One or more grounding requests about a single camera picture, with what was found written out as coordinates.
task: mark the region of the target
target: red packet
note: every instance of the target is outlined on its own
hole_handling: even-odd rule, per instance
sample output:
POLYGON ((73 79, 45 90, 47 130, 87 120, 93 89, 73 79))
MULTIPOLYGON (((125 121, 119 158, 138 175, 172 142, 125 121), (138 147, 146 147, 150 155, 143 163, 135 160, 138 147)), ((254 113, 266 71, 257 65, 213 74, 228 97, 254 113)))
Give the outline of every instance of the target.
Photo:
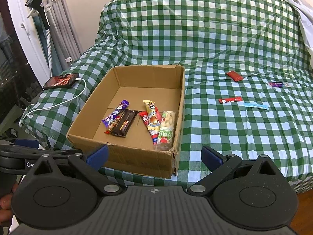
POLYGON ((243 101, 243 99, 241 96, 233 97, 233 98, 226 98, 226 99, 219 99, 220 103, 233 102, 233 101, 243 101))
POLYGON ((241 75, 234 71, 227 72, 226 75, 230 76, 236 82, 244 79, 241 75))

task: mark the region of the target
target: cardboard box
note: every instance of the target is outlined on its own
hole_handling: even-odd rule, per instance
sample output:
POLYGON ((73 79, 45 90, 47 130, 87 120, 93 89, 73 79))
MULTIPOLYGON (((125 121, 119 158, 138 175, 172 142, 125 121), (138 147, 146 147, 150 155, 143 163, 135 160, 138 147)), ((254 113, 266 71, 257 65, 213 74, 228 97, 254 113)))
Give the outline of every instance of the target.
POLYGON ((107 144, 109 160, 104 166, 132 173, 170 178, 177 174, 184 111, 185 74, 181 65, 132 65, 111 69, 93 91, 70 127, 67 137, 84 152, 107 144), (120 104, 145 110, 144 99, 156 102, 159 111, 178 112, 173 147, 155 150, 151 135, 137 115, 125 138, 105 134, 101 122, 120 104))

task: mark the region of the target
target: metal screw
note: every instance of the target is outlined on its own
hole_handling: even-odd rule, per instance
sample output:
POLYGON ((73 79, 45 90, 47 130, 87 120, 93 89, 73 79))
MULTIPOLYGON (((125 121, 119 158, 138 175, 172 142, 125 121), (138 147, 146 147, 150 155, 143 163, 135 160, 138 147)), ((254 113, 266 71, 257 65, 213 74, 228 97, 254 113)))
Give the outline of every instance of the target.
POLYGON ((190 187, 190 190, 194 193, 202 193, 205 191, 205 187, 201 184, 194 184, 190 187))
POLYGON ((120 189, 120 187, 118 185, 115 184, 108 184, 104 187, 104 191, 108 192, 108 193, 115 193, 120 189))

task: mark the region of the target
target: finger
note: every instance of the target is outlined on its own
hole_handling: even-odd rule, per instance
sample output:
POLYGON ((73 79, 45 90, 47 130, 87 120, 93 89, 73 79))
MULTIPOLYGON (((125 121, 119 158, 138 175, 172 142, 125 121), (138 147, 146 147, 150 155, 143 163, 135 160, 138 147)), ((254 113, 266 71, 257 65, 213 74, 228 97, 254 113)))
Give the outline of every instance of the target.
POLYGON ((12 210, 4 210, 4 209, 0 210, 0 223, 1 224, 12 220, 12 218, 13 218, 12 210))
POLYGON ((12 192, 15 193, 17 188, 18 188, 18 183, 15 182, 15 184, 12 187, 12 192))
POLYGON ((10 209, 11 208, 11 199, 12 199, 12 193, 10 194, 7 194, 5 196, 3 196, 1 199, 0 199, 0 207, 2 209, 10 209))
POLYGON ((0 226, 2 227, 10 227, 11 225, 12 225, 12 220, 0 223, 0 226))

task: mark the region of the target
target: purple candy wrapper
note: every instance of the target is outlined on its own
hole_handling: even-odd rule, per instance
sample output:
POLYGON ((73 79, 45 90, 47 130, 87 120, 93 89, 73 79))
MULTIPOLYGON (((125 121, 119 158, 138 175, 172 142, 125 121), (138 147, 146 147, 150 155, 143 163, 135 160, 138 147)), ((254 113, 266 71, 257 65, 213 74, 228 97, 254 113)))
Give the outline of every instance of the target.
POLYGON ((104 125, 106 127, 108 127, 110 125, 110 123, 112 123, 112 121, 117 117, 117 115, 123 111, 124 109, 126 109, 129 105, 129 102, 126 100, 123 100, 120 105, 117 106, 117 108, 110 114, 108 115, 105 119, 102 120, 102 122, 104 123, 104 125))
POLYGON ((271 88, 290 86, 287 82, 268 82, 271 88))

